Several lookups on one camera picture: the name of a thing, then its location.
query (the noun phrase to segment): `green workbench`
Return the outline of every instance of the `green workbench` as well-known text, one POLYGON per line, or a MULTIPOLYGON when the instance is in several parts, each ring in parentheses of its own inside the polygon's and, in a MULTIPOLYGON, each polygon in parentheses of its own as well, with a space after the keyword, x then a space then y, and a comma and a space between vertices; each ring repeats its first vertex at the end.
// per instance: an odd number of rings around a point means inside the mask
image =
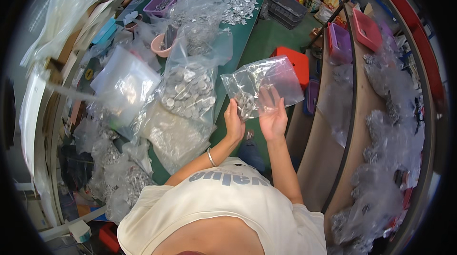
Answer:
MULTIPOLYGON (((149 22, 149 17, 143 12, 143 8, 150 2, 151 0, 144 0, 142 3, 138 4, 137 7, 135 8, 135 11, 138 11, 138 13, 143 14, 143 21, 146 23, 149 22)), ((225 28, 230 28, 230 31, 232 32, 233 35, 233 56, 232 59, 226 63, 224 66, 218 67, 218 77, 216 80, 216 85, 214 86, 214 90, 216 92, 216 103, 214 104, 214 121, 216 121, 219 112, 221 110, 221 107, 224 103, 224 99, 227 95, 227 92, 225 91, 225 87, 222 84, 220 75, 222 74, 230 74, 233 73, 238 66, 239 60, 241 58, 241 55, 243 54, 244 47, 246 46, 246 43, 248 42, 249 35, 251 34, 252 28, 254 27, 256 21, 257 21, 257 16, 259 15, 260 12, 260 7, 262 6, 264 0, 257 0, 259 3, 257 6, 259 7, 259 10, 254 10, 252 14, 254 17, 251 19, 246 19, 247 24, 242 25, 242 24, 236 24, 236 25, 229 25, 229 24, 220 24, 221 29, 225 28)), ((162 72, 165 68, 165 61, 166 58, 160 58, 157 57, 159 60, 159 63, 162 65, 162 72)), ((168 172, 163 168, 162 164, 160 161, 157 159, 157 156, 155 155, 152 147, 149 150, 149 157, 151 158, 151 166, 154 171, 153 175, 153 180, 159 184, 163 185, 169 178, 168 172)))

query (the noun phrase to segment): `left hand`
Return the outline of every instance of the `left hand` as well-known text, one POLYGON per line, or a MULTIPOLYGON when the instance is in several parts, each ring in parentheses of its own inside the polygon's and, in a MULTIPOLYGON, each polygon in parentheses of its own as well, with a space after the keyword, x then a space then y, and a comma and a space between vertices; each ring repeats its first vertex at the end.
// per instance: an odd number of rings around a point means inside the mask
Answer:
POLYGON ((224 112, 225 126, 227 127, 226 137, 234 144, 238 144, 244 137, 246 125, 241 123, 238 117, 238 108, 235 99, 230 99, 227 110, 224 112))

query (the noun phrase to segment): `silver bangle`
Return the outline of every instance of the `silver bangle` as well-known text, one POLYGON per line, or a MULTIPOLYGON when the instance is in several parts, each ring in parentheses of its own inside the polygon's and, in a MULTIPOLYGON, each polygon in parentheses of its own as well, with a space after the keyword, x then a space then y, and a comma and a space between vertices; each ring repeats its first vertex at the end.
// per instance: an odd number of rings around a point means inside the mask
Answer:
POLYGON ((209 153, 209 150, 211 150, 211 148, 208 147, 208 150, 206 150, 206 153, 208 154, 209 161, 211 162, 213 167, 217 167, 218 165, 216 165, 216 163, 213 161, 213 158, 211 157, 211 154, 209 153))

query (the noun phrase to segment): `right hand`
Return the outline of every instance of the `right hand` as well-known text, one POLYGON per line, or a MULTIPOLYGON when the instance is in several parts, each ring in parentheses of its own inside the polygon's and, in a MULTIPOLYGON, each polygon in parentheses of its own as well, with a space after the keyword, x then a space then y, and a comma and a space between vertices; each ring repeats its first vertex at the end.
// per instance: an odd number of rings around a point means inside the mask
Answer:
POLYGON ((265 87, 260 87, 260 102, 264 107, 268 107, 268 111, 260 111, 259 123, 267 142, 284 139, 288 120, 284 107, 284 98, 279 97, 278 91, 274 86, 271 87, 271 94, 273 99, 271 99, 270 93, 265 87))

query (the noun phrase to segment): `hand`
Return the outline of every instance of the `hand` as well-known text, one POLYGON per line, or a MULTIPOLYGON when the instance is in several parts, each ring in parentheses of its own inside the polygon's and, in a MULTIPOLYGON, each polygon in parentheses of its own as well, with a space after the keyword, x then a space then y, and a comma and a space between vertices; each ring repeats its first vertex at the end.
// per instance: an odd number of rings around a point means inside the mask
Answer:
POLYGON ((284 98, 280 98, 274 86, 270 93, 265 87, 260 87, 259 101, 264 109, 260 110, 260 129, 267 142, 284 139, 287 127, 287 114, 284 107, 284 98))
POLYGON ((230 99, 227 110, 224 112, 224 118, 225 126, 227 127, 226 138, 232 141, 233 144, 238 144, 244 137, 246 125, 241 123, 241 120, 238 117, 238 107, 235 99, 230 99))

